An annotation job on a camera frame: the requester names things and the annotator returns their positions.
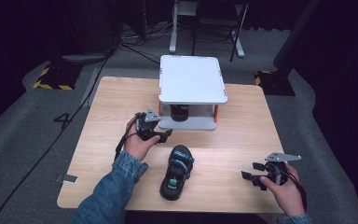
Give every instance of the person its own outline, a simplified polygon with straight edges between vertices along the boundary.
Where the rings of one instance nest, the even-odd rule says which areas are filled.
[[[135,133],[133,124],[127,134],[124,150],[113,163],[113,170],[100,180],[92,194],[78,206],[72,215],[72,223],[124,223],[125,207],[136,183],[148,168],[142,160],[160,138],[156,135],[143,141]],[[287,164],[287,169],[298,179],[294,167]],[[286,214],[277,220],[278,224],[311,223],[310,217],[305,213],[301,195],[291,180],[282,186],[263,176],[260,181],[272,191],[278,205]]]

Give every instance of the black shoe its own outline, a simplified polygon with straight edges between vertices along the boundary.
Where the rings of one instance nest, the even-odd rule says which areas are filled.
[[[167,200],[178,200],[182,194],[183,186],[190,178],[194,159],[187,147],[179,145],[173,148],[168,159],[167,174],[162,180],[159,193]]]
[[[175,121],[188,119],[188,105],[171,105],[171,118]]]

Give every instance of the black sandal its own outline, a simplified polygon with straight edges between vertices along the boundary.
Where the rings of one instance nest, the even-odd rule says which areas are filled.
[[[178,145],[173,148],[168,158],[168,169],[162,180],[159,193],[167,200],[178,200],[182,194],[183,186],[190,178],[194,158],[187,147]]]

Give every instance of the denim sleeve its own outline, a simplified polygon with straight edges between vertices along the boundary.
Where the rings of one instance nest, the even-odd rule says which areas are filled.
[[[312,224],[308,215],[278,218],[277,224]]]
[[[148,165],[122,151],[113,170],[97,184],[92,194],[76,209],[72,223],[124,223],[124,208],[133,188]]]

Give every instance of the black chair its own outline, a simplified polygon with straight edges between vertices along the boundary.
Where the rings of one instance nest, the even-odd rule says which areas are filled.
[[[241,5],[240,13],[238,13],[236,5]],[[193,50],[191,55],[194,56],[196,42],[227,44],[229,41],[229,44],[233,45],[229,60],[232,62],[243,20],[245,18],[247,5],[247,0],[199,0],[193,24]],[[226,30],[229,31],[229,33],[223,41],[197,39],[198,31],[205,29]]]

